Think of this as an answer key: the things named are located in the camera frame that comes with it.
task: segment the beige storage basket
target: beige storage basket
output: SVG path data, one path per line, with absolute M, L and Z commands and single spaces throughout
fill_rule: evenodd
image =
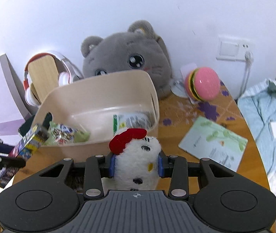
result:
M 148 135 L 156 137 L 158 98 L 150 76 L 141 70 L 100 75 L 58 87 L 48 94 L 32 124 L 42 123 L 50 112 L 55 123 L 90 131 L 88 142 L 39 149 L 57 160 L 70 157 L 83 162 L 90 156 L 110 152 L 113 115 L 135 111 L 153 113 L 155 123 Z

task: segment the red hat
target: red hat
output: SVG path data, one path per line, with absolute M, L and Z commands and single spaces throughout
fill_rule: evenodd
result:
M 109 143 L 110 151 L 116 155 L 121 154 L 126 144 L 133 139 L 143 139 L 147 135 L 147 131 L 141 128 L 129 128 L 119 135 L 115 135 Z

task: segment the wall plate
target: wall plate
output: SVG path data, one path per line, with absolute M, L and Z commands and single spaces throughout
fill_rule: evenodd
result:
M 253 53 L 254 43 L 248 39 L 219 36 L 217 60 L 246 61 L 245 53 Z

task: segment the white wire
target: white wire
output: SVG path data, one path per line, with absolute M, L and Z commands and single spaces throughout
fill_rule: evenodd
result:
M 250 70 L 253 62 L 253 54 L 250 51 L 246 51 L 245 53 L 245 60 L 246 60 L 246 71 L 245 71 L 245 76 L 243 78 L 241 87 L 240 87 L 240 92 L 239 92 L 239 97 L 242 96 L 242 94 L 245 92 L 248 84 L 248 80 L 250 77 Z

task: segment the cat plush eye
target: cat plush eye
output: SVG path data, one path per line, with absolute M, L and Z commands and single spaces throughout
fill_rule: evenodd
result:
M 95 75 L 105 75 L 105 74 L 108 74 L 107 71 L 105 70 L 101 70 L 101 69 L 98 69 L 96 72 L 95 72 Z
M 144 59 L 140 54 L 134 53 L 128 57 L 128 64 L 132 69 L 139 69 L 144 65 Z

